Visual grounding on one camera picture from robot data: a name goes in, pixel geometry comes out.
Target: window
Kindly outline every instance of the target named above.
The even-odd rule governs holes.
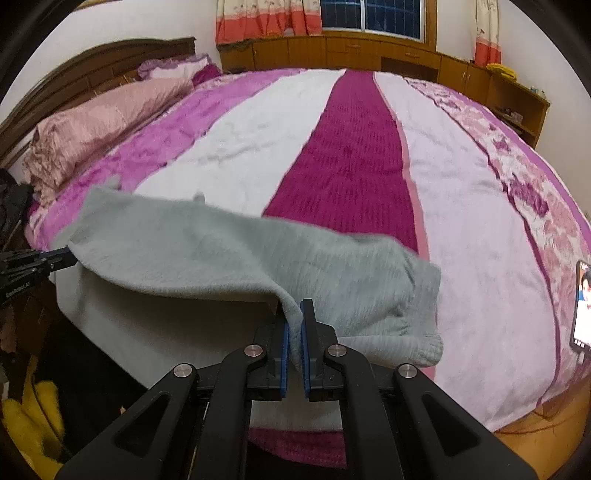
[[[321,0],[323,28],[351,28],[424,41],[425,0]]]

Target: gray towel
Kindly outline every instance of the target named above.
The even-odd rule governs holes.
[[[98,276],[156,296],[273,294],[300,363],[299,302],[372,362],[434,365],[439,269],[396,240],[350,236],[274,218],[250,218],[197,200],[170,201],[95,188],[68,246]]]

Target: wooden headboard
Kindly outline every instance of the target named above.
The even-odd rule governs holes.
[[[34,86],[0,124],[0,167],[9,168],[22,154],[15,147],[45,117],[133,81],[148,59],[194,53],[194,38],[123,40],[86,50],[49,73]]]

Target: curtain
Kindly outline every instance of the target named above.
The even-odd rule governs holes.
[[[320,0],[217,0],[216,43],[322,33]]]
[[[498,0],[476,0],[474,63],[480,67],[486,67],[489,63],[501,63]]]

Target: wooden cabinet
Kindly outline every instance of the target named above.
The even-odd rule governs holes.
[[[290,67],[304,69],[326,68],[326,39],[324,37],[288,38]]]
[[[255,69],[252,45],[220,48],[220,59],[225,72],[251,72]]]
[[[330,69],[379,70],[379,42],[360,38],[327,38],[326,63]]]
[[[266,38],[246,45],[220,46],[224,70],[271,70],[286,67],[357,69],[396,73],[437,82],[486,105],[535,147],[549,103],[529,89],[486,69],[430,51],[410,40],[353,32],[312,37]],[[517,122],[508,113],[523,116]]]
[[[284,69],[290,65],[287,39],[256,41],[252,52],[257,70]]]
[[[441,62],[441,55],[437,53],[390,42],[381,42],[381,56],[431,69],[439,69]]]
[[[475,102],[486,104],[486,97],[488,96],[488,87],[491,82],[491,74],[488,70],[468,65],[466,75],[466,87],[464,88],[464,95],[471,98]]]
[[[463,93],[466,86],[467,71],[468,64],[466,62],[443,56],[441,57],[441,68],[439,69],[437,83]]]

